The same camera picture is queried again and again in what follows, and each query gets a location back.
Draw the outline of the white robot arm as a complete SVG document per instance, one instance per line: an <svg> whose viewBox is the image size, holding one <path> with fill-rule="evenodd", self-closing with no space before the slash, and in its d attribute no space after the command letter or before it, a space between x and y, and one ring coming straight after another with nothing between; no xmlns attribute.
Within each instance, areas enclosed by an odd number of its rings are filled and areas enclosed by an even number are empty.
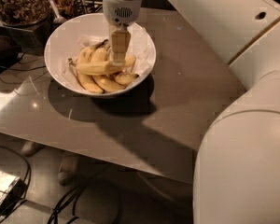
<svg viewBox="0 0 280 224"><path fill-rule="evenodd" d="M168 1L243 86L199 146L192 224L280 224L280 5Z"/></svg>

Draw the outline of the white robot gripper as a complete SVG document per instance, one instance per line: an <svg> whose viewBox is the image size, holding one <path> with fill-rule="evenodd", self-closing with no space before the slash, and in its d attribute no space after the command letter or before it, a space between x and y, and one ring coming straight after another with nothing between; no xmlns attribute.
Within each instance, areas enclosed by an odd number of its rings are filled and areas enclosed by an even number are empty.
<svg viewBox="0 0 280 224"><path fill-rule="evenodd" d="M109 24L111 58L114 65L122 66L130 45L131 34L125 26L136 22L142 0L103 0L103 12Z"/></svg>

